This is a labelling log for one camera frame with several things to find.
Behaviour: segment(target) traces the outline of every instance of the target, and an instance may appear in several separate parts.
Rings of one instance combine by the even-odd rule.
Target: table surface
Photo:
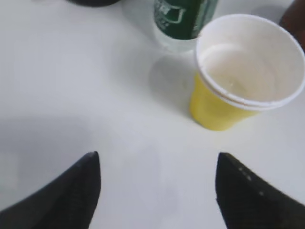
[[[290,2],[220,0],[215,16],[278,21]],[[92,229],[224,229],[220,151],[305,203],[305,93],[228,131],[202,128],[187,111],[192,53],[164,52],[151,14],[152,0],[1,2],[0,209],[93,150],[102,193]]]

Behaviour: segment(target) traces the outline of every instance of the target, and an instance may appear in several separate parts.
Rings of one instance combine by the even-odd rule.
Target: yellow cup
[[[190,112],[199,124],[210,130],[226,130],[235,123],[259,113],[235,107],[221,100],[205,86],[199,74],[195,76]]]
[[[206,25],[196,63],[190,112],[211,130],[284,106],[305,87],[301,46],[277,24],[254,15],[227,15]]]

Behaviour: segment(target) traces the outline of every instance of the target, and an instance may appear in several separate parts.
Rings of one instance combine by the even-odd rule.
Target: cup rim
[[[304,62],[304,69],[303,69],[303,80],[300,84],[300,86],[295,90],[294,93],[292,93],[290,96],[286,97],[285,99],[282,100],[277,100],[277,101],[269,101],[269,102],[260,102],[260,101],[255,101],[255,100],[248,100],[248,99],[244,99],[240,96],[234,95],[233,93],[228,92],[227,90],[225,90],[223,87],[221,87],[220,85],[218,85],[213,78],[207,73],[207,71],[200,67],[200,50],[199,50],[199,45],[200,42],[202,40],[202,33],[204,30],[206,30],[206,28],[213,26],[213,24],[216,21],[222,21],[222,20],[226,20],[228,18],[250,18],[256,21],[262,21],[264,23],[267,23],[271,26],[273,26],[274,28],[280,29],[284,34],[286,34],[290,40],[295,44],[295,46],[297,47],[298,51],[301,53],[301,56],[303,58],[303,62]],[[213,21],[211,21],[210,23],[208,23],[199,33],[198,36],[198,40],[197,40],[197,44],[196,44],[196,49],[195,49],[195,57],[196,57],[196,65],[199,69],[200,72],[200,77],[203,80],[203,82],[205,82],[205,84],[208,86],[208,88],[214,93],[216,94],[218,97],[220,97],[222,100],[224,100],[227,103],[230,103],[231,105],[237,106],[237,107],[243,107],[243,109],[274,109],[277,107],[281,107],[284,106],[285,104],[291,102],[293,99],[295,99],[304,89],[305,87],[305,54],[304,51],[301,47],[301,45],[298,43],[298,41],[288,32],[286,31],[284,28],[280,27],[279,25],[277,25],[276,23],[274,23],[273,21],[270,21],[268,19],[259,17],[259,16],[255,16],[255,15],[251,15],[251,14],[229,14],[229,15],[225,15],[222,17],[219,17]]]

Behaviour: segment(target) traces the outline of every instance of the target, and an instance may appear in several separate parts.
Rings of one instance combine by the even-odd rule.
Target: brown object
[[[305,0],[295,0],[280,21],[280,25],[290,32],[305,50]]]

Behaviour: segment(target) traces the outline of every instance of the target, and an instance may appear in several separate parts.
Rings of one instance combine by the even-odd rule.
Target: green bottle
[[[218,0],[155,0],[155,34],[173,52],[194,48],[196,38],[213,17]]]

